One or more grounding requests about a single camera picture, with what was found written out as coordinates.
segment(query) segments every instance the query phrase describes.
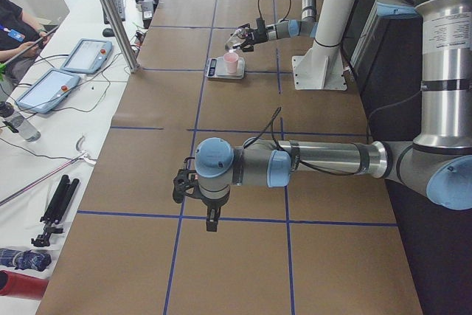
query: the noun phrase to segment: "keyboard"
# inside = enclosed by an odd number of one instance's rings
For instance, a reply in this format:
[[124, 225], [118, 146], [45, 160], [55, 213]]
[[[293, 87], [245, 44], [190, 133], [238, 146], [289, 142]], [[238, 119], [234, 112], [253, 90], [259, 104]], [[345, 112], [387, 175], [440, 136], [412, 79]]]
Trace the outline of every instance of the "keyboard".
[[[113, 3], [115, 4], [115, 7], [118, 10], [121, 21], [124, 21], [125, 20], [125, 5], [124, 5], [123, 0], [113, 0]], [[110, 24], [110, 21], [107, 19], [107, 16], [104, 10], [103, 10], [103, 22], [105, 22], [105, 24]]]

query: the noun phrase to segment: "black shirt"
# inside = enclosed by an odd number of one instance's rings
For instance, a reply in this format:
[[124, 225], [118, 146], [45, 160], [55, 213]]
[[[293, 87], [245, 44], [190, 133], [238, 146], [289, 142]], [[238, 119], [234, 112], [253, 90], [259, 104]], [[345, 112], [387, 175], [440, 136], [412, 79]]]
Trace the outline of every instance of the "black shirt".
[[21, 20], [22, 12], [23, 9], [10, 0], [0, 0], [0, 25], [25, 35], [24, 40], [19, 42], [11, 38], [8, 32], [0, 30], [0, 51], [17, 48], [24, 42], [36, 41], [39, 38], [35, 29]]

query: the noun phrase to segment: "person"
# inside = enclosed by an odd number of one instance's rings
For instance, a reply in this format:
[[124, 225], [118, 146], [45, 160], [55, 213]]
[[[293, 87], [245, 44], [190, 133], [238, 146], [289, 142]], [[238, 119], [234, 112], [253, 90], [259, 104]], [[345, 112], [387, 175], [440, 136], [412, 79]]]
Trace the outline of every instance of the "person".
[[[40, 37], [47, 44], [49, 37], [38, 20], [10, 0], [0, 0], [0, 63], [4, 63], [31, 46]], [[21, 57], [9, 63], [5, 74], [13, 86], [17, 86], [38, 56], [36, 44]]]

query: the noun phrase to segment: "green object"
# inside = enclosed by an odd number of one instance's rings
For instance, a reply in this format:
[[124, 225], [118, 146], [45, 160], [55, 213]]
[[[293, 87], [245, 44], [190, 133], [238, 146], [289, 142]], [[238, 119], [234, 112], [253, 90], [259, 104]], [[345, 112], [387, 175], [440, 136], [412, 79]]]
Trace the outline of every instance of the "green object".
[[0, 63], [0, 81], [3, 81], [3, 73], [5, 73], [6, 66], [3, 63]]

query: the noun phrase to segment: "black bottle cap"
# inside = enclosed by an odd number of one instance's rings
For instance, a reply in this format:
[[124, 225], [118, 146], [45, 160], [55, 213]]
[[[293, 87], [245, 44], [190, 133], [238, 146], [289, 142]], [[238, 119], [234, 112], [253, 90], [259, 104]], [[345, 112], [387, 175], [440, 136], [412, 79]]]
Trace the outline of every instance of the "black bottle cap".
[[5, 101], [0, 101], [0, 116], [9, 117], [15, 112], [11, 103], [6, 103]]

